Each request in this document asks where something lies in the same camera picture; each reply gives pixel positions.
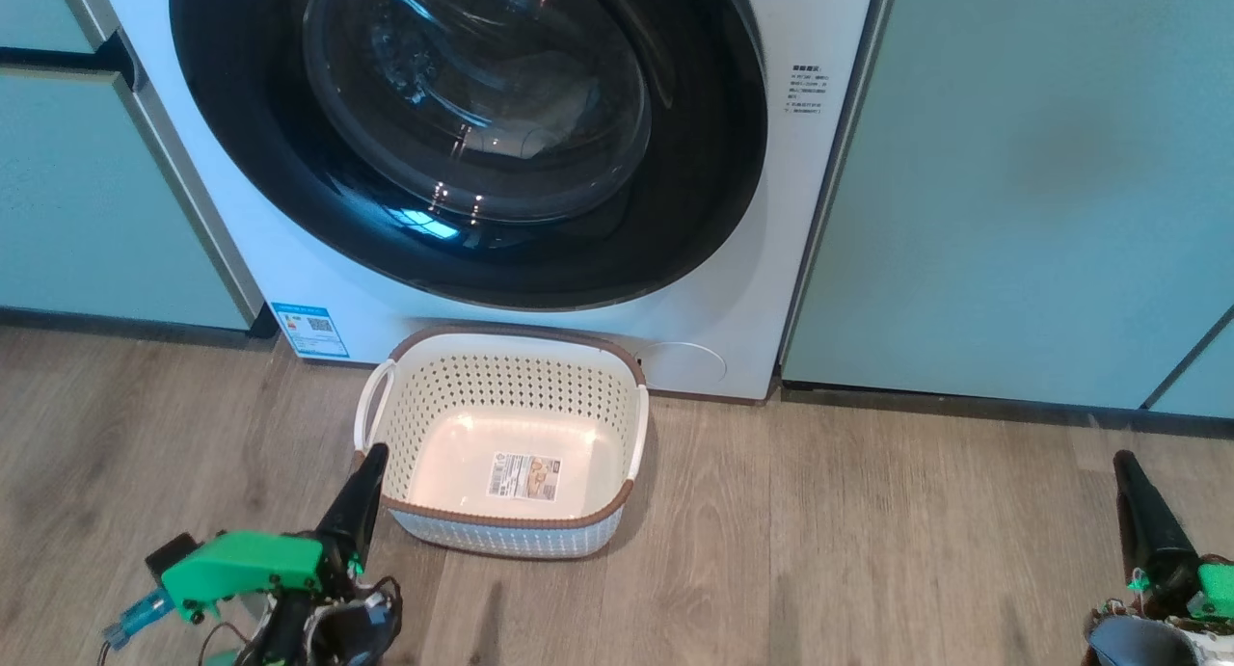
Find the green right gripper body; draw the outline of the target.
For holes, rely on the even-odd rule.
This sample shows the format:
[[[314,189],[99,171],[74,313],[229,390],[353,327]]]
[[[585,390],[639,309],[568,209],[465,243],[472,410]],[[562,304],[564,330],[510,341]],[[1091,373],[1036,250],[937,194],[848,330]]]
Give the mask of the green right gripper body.
[[[1140,610],[1155,622],[1232,622],[1230,564],[1185,561],[1156,569],[1133,569],[1128,590]]]

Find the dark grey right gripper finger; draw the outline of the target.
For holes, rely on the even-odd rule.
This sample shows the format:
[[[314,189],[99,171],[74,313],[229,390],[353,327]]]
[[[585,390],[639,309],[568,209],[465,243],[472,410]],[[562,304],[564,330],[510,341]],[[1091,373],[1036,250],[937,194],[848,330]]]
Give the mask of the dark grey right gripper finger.
[[[1199,553],[1130,450],[1113,455],[1116,516],[1128,583],[1139,591],[1197,590]]]

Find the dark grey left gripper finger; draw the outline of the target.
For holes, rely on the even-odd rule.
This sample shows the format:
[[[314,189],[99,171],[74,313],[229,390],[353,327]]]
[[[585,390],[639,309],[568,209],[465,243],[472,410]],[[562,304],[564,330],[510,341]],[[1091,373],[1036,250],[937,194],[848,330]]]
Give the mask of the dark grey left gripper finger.
[[[322,520],[313,528],[323,548],[321,575],[362,574],[371,545],[376,513],[383,508],[383,483],[389,446],[375,443],[343,483]]]

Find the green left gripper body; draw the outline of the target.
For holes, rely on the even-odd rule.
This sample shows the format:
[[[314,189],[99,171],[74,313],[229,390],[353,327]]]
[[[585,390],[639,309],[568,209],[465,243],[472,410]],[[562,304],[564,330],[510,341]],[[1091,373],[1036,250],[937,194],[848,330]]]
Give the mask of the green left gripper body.
[[[194,624],[220,618],[222,601],[247,594],[308,597],[312,606],[353,599],[357,574],[321,575],[322,556],[313,532],[221,533],[204,543],[181,533],[158,550],[158,585]]]

